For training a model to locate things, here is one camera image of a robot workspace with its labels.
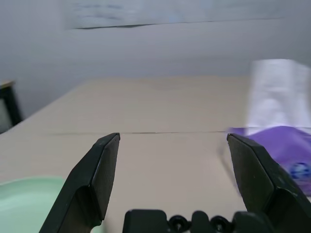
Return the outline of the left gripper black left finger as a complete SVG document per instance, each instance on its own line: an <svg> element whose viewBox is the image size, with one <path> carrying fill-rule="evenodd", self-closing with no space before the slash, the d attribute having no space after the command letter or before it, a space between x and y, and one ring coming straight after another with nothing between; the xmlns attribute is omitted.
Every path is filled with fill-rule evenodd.
<svg viewBox="0 0 311 233"><path fill-rule="evenodd" d="M89 233L105 219L113 187L120 134L96 141L71 170L41 231Z"/></svg>

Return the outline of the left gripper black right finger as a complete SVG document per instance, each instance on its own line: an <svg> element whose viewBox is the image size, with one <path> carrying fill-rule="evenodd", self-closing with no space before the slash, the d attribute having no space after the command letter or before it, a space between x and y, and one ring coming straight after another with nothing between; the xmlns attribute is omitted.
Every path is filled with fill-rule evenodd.
<svg viewBox="0 0 311 233"><path fill-rule="evenodd" d="M227 142L234 176L245 204L232 220L235 233L309 233L311 203L267 150L230 133Z"/></svg>

